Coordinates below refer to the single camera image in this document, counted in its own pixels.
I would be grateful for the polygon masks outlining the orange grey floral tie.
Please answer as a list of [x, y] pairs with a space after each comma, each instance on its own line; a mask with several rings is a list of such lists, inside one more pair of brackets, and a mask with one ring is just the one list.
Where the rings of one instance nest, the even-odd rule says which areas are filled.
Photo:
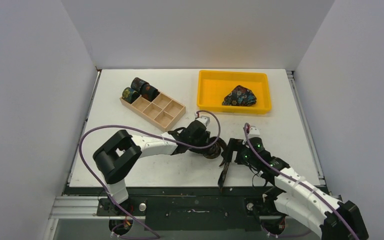
[[[207, 158], [207, 159], [215, 159], [215, 158], [221, 156], [221, 152], [222, 151], [221, 151], [221, 147], [220, 147], [220, 144], [219, 144], [219, 139], [220, 138], [218, 138], [215, 141], [215, 144], [213, 144], [211, 147], [206, 148], [206, 149], [203, 150], [202, 155], [205, 158]], [[222, 171], [220, 173], [220, 176], [218, 178], [217, 186], [218, 186], [218, 189], [219, 189], [220, 193], [223, 192], [223, 188], [224, 188], [224, 185], [225, 185], [225, 181], [226, 181], [226, 178], [227, 178], [227, 174], [228, 174], [228, 170], [229, 170], [230, 164], [227, 165], [227, 166], [223, 166]]]

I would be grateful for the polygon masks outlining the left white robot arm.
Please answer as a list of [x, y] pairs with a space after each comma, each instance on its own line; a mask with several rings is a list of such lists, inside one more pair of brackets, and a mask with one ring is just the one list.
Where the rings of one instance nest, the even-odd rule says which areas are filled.
[[173, 156], [186, 151], [211, 155], [218, 138], [210, 136], [208, 124], [205, 120], [196, 119], [187, 127], [159, 135], [131, 135], [123, 129], [111, 136], [92, 156], [112, 198], [109, 203], [111, 211], [121, 216], [129, 210], [125, 178], [140, 158]]

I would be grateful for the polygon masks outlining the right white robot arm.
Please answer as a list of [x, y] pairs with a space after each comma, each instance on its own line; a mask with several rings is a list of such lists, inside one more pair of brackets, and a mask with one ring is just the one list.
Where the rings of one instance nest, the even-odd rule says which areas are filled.
[[356, 204], [312, 185], [288, 163], [271, 155], [261, 138], [231, 138], [221, 143], [222, 164], [235, 162], [255, 171], [272, 188], [263, 193], [262, 207], [270, 215], [294, 218], [322, 240], [367, 240], [369, 233]]

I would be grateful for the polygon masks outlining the wooden compartment tray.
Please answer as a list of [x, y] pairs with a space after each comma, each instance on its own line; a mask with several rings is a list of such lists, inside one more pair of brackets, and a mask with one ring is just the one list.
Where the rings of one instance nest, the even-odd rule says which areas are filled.
[[153, 101], [139, 96], [129, 103], [122, 96], [122, 105], [163, 132], [170, 131], [186, 113], [186, 107], [175, 99], [160, 93]]

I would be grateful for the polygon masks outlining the dark floral folded tie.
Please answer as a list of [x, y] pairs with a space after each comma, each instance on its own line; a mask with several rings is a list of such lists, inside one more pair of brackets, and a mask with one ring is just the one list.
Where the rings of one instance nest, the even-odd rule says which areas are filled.
[[248, 88], [237, 85], [221, 103], [223, 106], [250, 107], [257, 103], [256, 95]]

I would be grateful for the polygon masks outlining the yellow plastic bin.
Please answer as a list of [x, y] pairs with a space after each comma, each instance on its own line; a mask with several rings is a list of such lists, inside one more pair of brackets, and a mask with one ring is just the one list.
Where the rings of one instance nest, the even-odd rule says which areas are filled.
[[267, 114], [272, 110], [265, 73], [201, 70], [197, 106], [210, 112]]

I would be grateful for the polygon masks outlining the red patterned rolled tie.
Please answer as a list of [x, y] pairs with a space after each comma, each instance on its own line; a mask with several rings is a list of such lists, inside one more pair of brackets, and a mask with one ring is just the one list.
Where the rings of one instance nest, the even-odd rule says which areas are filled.
[[142, 86], [140, 94], [144, 99], [152, 102], [160, 94], [160, 92], [154, 86], [146, 83]]

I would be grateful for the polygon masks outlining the yellow floral rolled tie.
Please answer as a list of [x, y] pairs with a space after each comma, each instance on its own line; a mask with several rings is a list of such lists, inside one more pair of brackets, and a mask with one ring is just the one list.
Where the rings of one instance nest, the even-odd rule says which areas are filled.
[[141, 95], [131, 87], [126, 87], [122, 91], [121, 99], [129, 104], [134, 103]]

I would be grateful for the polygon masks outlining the dark rolled tie rear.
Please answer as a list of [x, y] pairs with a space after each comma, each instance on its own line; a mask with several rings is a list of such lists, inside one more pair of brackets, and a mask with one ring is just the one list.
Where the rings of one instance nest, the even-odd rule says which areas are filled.
[[130, 88], [134, 91], [141, 93], [142, 89], [145, 85], [148, 85], [149, 83], [139, 77], [135, 77], [133, 81], [131, 82]]

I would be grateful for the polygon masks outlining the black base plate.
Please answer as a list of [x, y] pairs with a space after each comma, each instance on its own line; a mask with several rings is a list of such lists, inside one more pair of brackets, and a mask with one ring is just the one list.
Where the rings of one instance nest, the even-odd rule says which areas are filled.
[[154, 231], [282, 229], [287, 216], [265, 206], [268, 186], [128, 187], [120, 205]]

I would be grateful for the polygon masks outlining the aluminium frame rail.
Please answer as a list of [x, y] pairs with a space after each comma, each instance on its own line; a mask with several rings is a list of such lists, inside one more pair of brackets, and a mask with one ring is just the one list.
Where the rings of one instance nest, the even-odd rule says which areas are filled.
[[53, 202], [43, 240], [53, 240], [59, 220], [97, 219], [98, 197], [57, 196]]

